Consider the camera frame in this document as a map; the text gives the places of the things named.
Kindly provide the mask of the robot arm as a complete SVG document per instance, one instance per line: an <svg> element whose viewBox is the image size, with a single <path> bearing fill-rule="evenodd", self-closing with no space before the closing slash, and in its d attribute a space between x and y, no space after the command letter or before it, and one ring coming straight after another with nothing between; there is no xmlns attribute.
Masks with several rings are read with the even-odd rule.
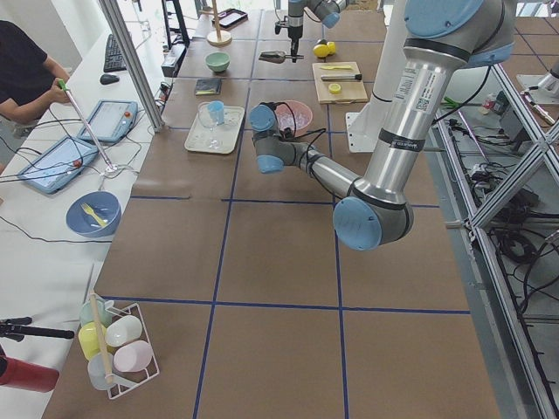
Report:
<svg viewBox="0 0 559 419"><path fill-rule="evenodd" d="M405 61L365 175L332 161L312 145L283 141L274 111L249 114L259 171L296 166L342 196L333 215L337 236L358 251L404 237L413 211L404 186L424 147L452 75L506 60L514 45L514 1L408 1L390 27L404 24Z"/></svg>
<svg viewBox="0 0 559 419"><path fill-rule="evenodd" d="M298 50L299 41L303 35L303 16L305 11L312 12L320 23L332 29L340 20L342 11L352 3L354 1L349 0L289 0L287 15L276 23L275 32L279 34L281 28L287 29L287 36L291 41L289 58L292 62L296 63L299 59L303 59L298 54Z"/></svg>

